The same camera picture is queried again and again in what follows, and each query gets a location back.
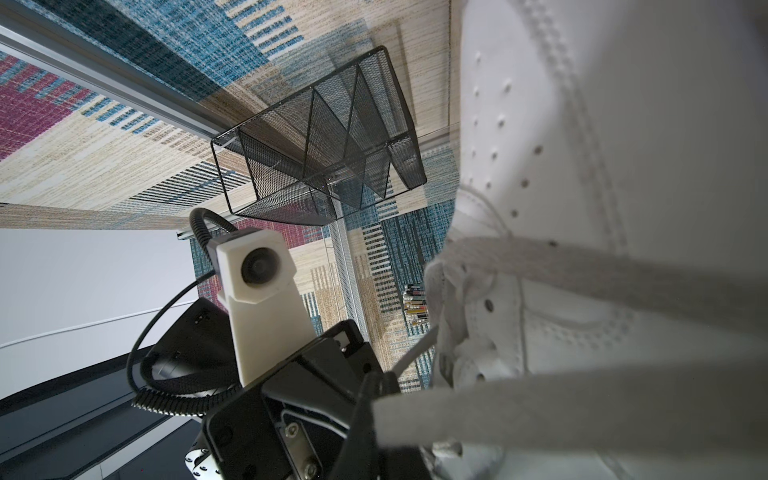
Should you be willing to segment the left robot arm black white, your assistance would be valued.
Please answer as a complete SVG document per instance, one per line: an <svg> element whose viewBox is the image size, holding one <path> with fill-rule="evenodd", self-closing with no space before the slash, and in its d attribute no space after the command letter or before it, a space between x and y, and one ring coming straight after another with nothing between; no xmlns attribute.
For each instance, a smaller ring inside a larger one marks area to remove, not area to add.
<svg viewBox="0 0 768 480"><path fill-rule="evenodd" d="M345 320L242 386L229 318L199 299L141 361L134 404L199 421L185 456L196 479L325 479L364 377L381 370Z"/></svg>

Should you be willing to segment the white leather sneaker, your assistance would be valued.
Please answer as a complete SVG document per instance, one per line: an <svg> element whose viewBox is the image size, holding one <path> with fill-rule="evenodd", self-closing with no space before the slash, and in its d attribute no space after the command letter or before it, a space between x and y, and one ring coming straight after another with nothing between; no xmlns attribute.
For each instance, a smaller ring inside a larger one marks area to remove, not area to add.
<svg viewBox="0 0 768 480"><path fill-rule="evenodd" d="M431 385L441 479L767 475L767 5L465 1Z"/></svg>

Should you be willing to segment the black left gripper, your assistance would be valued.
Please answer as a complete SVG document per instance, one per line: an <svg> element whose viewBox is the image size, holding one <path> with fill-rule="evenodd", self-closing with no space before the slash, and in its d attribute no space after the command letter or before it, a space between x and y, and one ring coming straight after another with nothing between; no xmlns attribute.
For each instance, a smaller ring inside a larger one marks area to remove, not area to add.
<svg viewBox="0 0 768 480"><path fill-rule="evenodd" d="M357 323L337 323L209 411L188 469L196 479L395 479L372 406L400 390L379 368Z"/></svg>

